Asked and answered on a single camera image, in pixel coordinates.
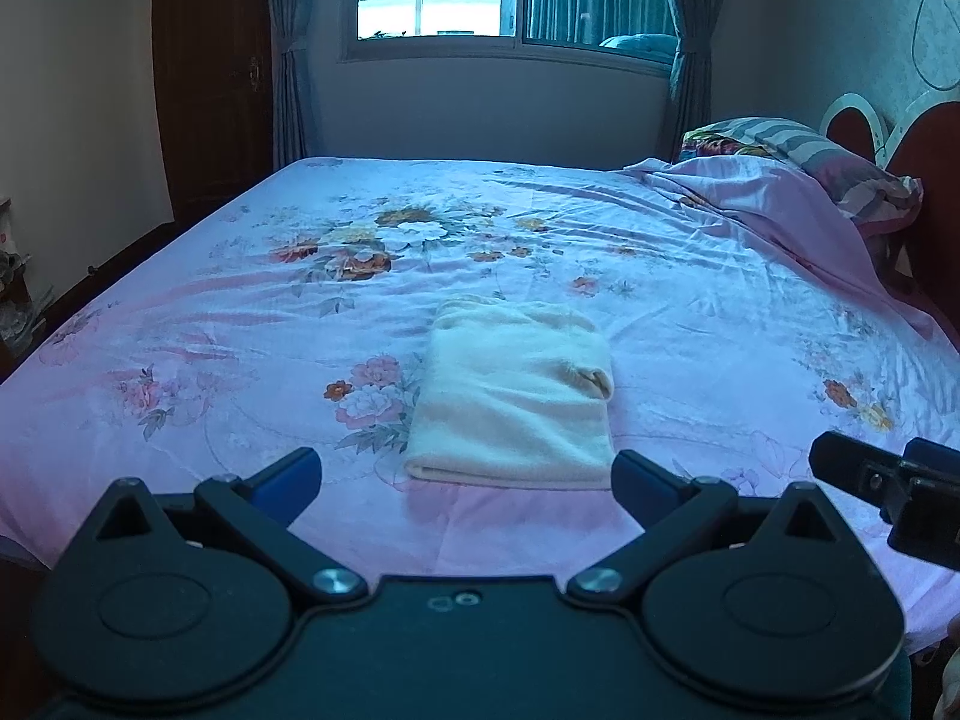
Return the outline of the person's right hand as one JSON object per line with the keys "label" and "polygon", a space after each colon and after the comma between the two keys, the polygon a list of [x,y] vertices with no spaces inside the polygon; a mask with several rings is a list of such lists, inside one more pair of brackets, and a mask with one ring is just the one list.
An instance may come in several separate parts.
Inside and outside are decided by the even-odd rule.
{"label": "person's right hand", "polygon": [[942,671],[940,695],[932,716],[934,720],[957,720],[960,715],[960,616],[950,621],[949,637],[955,650]]}

